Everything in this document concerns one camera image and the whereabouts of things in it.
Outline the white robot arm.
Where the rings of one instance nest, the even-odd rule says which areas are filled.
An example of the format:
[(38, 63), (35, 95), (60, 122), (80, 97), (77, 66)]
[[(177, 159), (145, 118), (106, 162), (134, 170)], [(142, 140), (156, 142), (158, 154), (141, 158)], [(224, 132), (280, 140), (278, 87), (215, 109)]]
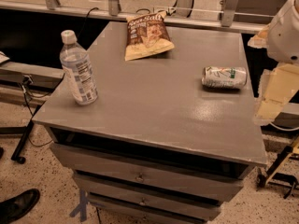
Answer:
[(260, 78), (254, 118), (266, 125), (299, 91), (299, 0), (287, 0), (248, 45), (266, 49), (267, 56), (278, 62), (272, 71), (264, 70)]

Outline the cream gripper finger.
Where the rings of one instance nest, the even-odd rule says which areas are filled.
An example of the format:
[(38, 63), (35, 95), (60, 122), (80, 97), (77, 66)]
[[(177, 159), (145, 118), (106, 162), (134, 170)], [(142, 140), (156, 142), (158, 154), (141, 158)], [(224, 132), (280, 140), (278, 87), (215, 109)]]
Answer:
[(258, 34), (256, 34), (249, 40), (248, 46), (255, 49), (266, 49), (268, 30), (269, 26), (265, 25), (265, 27)]
[(272, 71), (264, 69), (258, 88), (256, 119), (275, 119), (299, 91), (299, 65), (279, 63)]

